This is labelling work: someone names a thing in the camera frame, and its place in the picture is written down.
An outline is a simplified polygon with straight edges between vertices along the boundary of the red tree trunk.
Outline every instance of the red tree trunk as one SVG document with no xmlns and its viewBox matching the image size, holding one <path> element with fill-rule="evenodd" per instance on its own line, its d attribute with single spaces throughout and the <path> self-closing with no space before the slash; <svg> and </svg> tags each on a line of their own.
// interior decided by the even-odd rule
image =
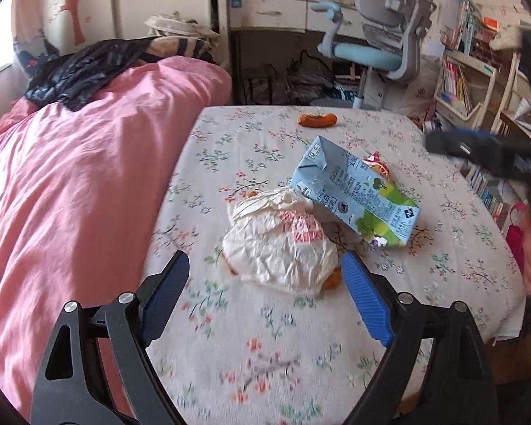
<svg viewBox="0 0 531 425">
<path fill-rule="evenodd" d="M 78 46 L 86 41 L 85 35 L 82 33 L 81 23 L 79 20 L 79 0 L 65 0 L 65 3 L 59 11 L 69 11 L 73 22 L 73 33 L 75 35 L 75 45 Z"/>
</svg>

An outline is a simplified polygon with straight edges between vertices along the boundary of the drawer handle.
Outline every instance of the drawer handle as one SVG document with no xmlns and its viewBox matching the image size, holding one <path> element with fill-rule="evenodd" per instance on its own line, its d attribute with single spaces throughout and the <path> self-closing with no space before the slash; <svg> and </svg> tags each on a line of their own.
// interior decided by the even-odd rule
<svg viewBox="0 0 531 425">
<path fill-rule="evenodd" d="M 264 11 L 261 9 L 260 11 L 256 11 L 256 14 L 260 14 L 262 16 L 280 16 L 283 13 L 281 11 Z"/>
</svg>

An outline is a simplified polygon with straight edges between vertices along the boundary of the floral pattern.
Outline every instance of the floral pattern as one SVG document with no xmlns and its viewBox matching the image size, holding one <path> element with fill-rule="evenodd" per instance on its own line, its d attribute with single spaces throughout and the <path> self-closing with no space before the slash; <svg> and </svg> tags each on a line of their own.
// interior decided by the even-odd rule
<svg viewBox="0 0 531 425">
<path fill-rule="evenodd" d="M 338 125 L 302 128 L 301 113 L 335 113 Z M 511 252 L 466 180 L 448 159 L 425 152 L 408 119 L 316 107 L 205 109 L 174 169 L 145 264 L 153 274 L 177 249 L 189 256 L 188 285 L 148 347 L 187 423 L 343 423 L 378 367 L 383 347 L 344 285 L 291 295 L 241 282 L 222 254 L 235 203 L 287 185 L 320 133 L 357 156 L 380 151 L 397 186 L 421 208 L 400 249 L 368 245 L 322 218 L 339 255 L 357 252 L 419 302 L 466 302 L 485 340 L 519 330 L 524 291 Z M 407 396 L 422 382 L 431 346 L 421 344 Z"/>
</svg>

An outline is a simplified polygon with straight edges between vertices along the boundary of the blue seat cushion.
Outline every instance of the blue seat cushion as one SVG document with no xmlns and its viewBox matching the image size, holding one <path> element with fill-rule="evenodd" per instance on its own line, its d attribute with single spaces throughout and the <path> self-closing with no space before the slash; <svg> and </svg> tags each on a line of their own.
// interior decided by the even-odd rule
<svg viewBox="0 0 531 425">
<path fill-rule="evenodd" d="M 371 46 L 335 43 L 334 55 L 346 61 L 356 62 L 362 66 L 393 72 L 401 66 L 401 56 L 393 52 L 382 51 Z"/>
</svg>

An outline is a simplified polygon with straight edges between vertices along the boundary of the tablecloth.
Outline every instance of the tablecloth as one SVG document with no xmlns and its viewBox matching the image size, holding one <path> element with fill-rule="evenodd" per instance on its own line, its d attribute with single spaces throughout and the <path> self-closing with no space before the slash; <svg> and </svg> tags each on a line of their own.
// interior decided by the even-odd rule
<svg viewBox="0 0 531 425">
<path fill-rule="evenodd" d="M 306 129 L 301 113 L 338 124 Z M 342 423 L 384 348 L 372 340 L 344 285 L 295 297 L 241 283 L 221 257 L 228 208 L 251 191 L 287 185 L 316 135 L 356 156 L 379 151 L 400 189 L 421 208 L 407 247 L 377 249 L 335 222 L 323 227 L 340 254 L 355 250 L 372 272 L 420 302 L 466 302 L 484 340 L 519 332 L 525 294 L 496 224 L 448 159 L 430 155 L 406 117 L 312 107 L 205 109 L 161 208 L 145 274 L 174 251 L 190 279 L 164 334 L 148 349 L 187 423 Z M 420 387 L 432 343 L 424 340 L 406 396 Z"/>
</svg>

